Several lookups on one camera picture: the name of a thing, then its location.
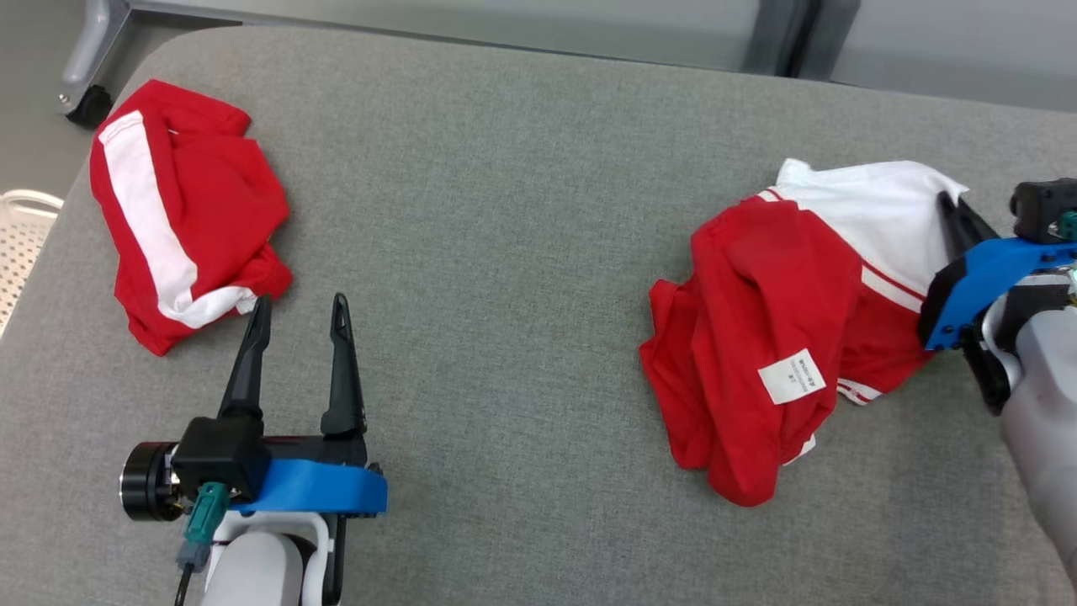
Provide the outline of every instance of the caster wheel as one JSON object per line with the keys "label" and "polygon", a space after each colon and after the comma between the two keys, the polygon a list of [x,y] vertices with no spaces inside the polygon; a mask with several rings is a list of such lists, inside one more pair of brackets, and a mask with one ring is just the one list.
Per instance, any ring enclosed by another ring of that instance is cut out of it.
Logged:
{"label": "caster wheel", "polygon": [[102,86],[94,84],[79,101],[79,105],[67,114],[68,119],[83,128],[97,128],[112,110],[112,95]]}

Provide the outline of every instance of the blue bracket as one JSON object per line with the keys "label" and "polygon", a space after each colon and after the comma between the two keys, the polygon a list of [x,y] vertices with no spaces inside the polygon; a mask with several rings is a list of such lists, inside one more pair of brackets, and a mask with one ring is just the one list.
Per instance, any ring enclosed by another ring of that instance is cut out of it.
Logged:
{"label": "blue bracket", "polygon": [[344,516],[384,513],[389,483],[363,467],[308,460],[271,460],[257,501],[233,504],[241,513],[314,511]]}
{"label": "blue bracket", "polygon": [[[939,292],[933,287],[927,294],[925,308],[938,296],[946,296],[941,313],[925,340],[927,350],[950,350],[959,347],[961,332],[971,325],[976,316],[1012,287],[1025,276],[1041,269],[1051,269],[1077,258],[1077,242],[1036,243],[1024,238],[988,239],[965,253],[964,271],[952,282],[942,284]],[[954,265],[943,269],[949,270]]]}

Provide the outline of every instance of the black wire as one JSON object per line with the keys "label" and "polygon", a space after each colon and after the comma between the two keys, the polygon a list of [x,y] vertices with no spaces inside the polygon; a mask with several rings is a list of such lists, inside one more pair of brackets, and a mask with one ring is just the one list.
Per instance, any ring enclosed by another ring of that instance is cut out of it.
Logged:
{"label": "black wire", "polygon": [[173,606],[183,606],[187,600],[187,584],[191,583],[191,573],[195,572],[194,564],[183,566],[183,576],[180,577],[180,587],[176,590],[176,602]]}

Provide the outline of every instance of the red fabric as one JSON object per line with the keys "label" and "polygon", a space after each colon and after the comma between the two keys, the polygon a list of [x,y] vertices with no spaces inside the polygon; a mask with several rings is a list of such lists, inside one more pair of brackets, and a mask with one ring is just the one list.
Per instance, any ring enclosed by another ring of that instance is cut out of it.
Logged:
{"label": "red fabric", "polygon": [[[110,166],[101,133],[139,112],[153,160],[150,174]],[[115,295],[129,329],[163,356],[196,329],[165,318],[146,256],[115,192],[118,180],[155,180],[171,230],[197,266],[195,299],[226,285],[281,295],[292,273],[267,243],[288,216],[283,187],[257,143],[243,138],[250,117],[205,95],[152,80],[135,91],[98,129],[90,152],[90,184],[112,234],[120,265]]]}
{"label": "red fabric", "polygon": [[[917,337],[919,320],[920,314],[862,285],[856,313],[845,332],[841,379],[882,394],[897,390],[933,356]],[[844,392],[858,405],[871,400],[852,386]]]}
{"label": "red fabric", "polygon": [[[691,279],[652,287],[655,337],[640,355],[677,464],[753,507],[834,410],[861,259],[814,213],[759,198],[704,224],[691,254]],[[775,406],[759,369],[805,349],[826,386]]]}

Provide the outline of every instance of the green connector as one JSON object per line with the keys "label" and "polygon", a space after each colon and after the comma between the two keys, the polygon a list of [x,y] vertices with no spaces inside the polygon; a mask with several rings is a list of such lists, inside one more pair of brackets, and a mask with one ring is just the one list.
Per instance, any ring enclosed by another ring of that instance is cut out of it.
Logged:
{"label": "green connector", "polygon": [[195,573],[201,573],[209,560],[210,548],[213,545],[213,533],[224,520],[232,499],[228,488],[220,482],[206,482],[198,489],[187,527],[183,531],[183,545],[176,555],[180,569],[191,566]]}
{"label": "green connector", "polygon": [[1067,210],[1059,216],[1059,237],[1077,241],[1077,212]]}
{"label": "green connector", "polygon": [[213,533],[228,511],[228,489],[220,482],[206,482],[198,489],[198,499],[191,511],[183,538],[191,542],[212,542]]}

